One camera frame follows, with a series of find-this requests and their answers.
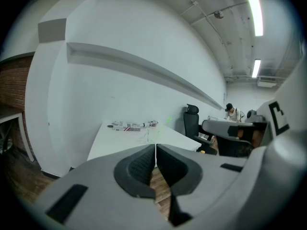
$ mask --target wooden floor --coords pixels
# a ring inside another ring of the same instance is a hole
[[[30,202],[54,179],[44,176],[38,162],[30,162],[18,149],[11,148],[4,155],[4,170],[15,193]],[[156,191],[155,204],[165,219],[168,219],[170,209],[170,189],[158,168],[153,170],[150,187]]]

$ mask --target desk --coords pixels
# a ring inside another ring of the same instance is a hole
[[[104,122],[101,125],[87,160],[146,144],[168,144],[190,151],[196,151],[201,147],[200,143],[161,124],[155,128],[141,129],[140,132],[112,130],[107,127],[109,124],[111,122]]]
[[[23,123],[23,111],[21,109],[12,108],[10,106],[0,104],[0,124],[12,120],[14,118],[18,118],[19,129],[21,133],[21,138],[24,143],[25,150],[29,156],[31,162],[34,161],[33,155],[30,151],[27,138],[24,132],[24,123]]]

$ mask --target ceiling light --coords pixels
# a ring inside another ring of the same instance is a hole
[[[263,35],[263,23],[262,23],[262,13],[259,0],[248,0],[253,14],[253,20],[255,25],[255,36]]]
[[[256,78],[257,77],[258,71],[259,71],[259,68],[260,68],[260,63],[261,63],[261,60],[259,60],[259,59],[255,60],[253,75],[251,76],[252,78]]]

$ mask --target man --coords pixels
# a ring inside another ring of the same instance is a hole
[[[230,120],[232,120],[232,121],[236,121],[237,123],[241,122],[241,112],[240,112],[239,108],[236,108],[236,107],[232,106],[231,103],[228,103],[227,106],[226,106],[226,110],[227,110],[227,113],[226,113],[225,119],[227,119],[229,117]]]

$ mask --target chair backrest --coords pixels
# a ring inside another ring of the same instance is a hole
[[[199,109],[194,105],[188,105],[188,111],[183,114],[184,128],[186,131],[186,137],[193,139],[194,136],[198,136],[198,123],[200,117],[198,116]]]
[[[220,156],[235,158],[248,157],[253,149],[251,143],[246,140],[225,139],[219,136],[216,139]]]

